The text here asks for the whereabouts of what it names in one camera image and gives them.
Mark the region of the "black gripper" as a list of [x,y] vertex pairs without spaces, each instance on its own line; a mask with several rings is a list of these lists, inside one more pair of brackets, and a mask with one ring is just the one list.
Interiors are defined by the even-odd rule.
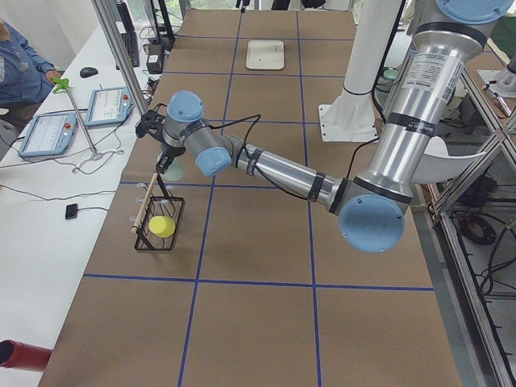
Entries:
[[167,143],[162,143],[160,147],[162,155],[157,157],[156,171],[160,174],[165,174],[173,163],[173,159],[185,153],[185,147],[181,145],[177,147]]

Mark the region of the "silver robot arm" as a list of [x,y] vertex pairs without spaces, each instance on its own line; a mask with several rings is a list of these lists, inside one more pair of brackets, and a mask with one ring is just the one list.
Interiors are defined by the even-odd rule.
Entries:
[[437,136],[439,120],[466,63],[478,56],[508,1],[426,1],[413,34],[393,104],[368,167],[336,179],[251,145],[220,135],[204,118],[199,96],[175,93],[158,131],[162,152],[156,171],[165,173],[189,153],[197,168],[213,177],[229,167],[258,175],[286,193],[317,202],[335,214],[343,238],[363,252],[395,246],[405,228],[414,184],[459,176],[474,155],[451,156]]

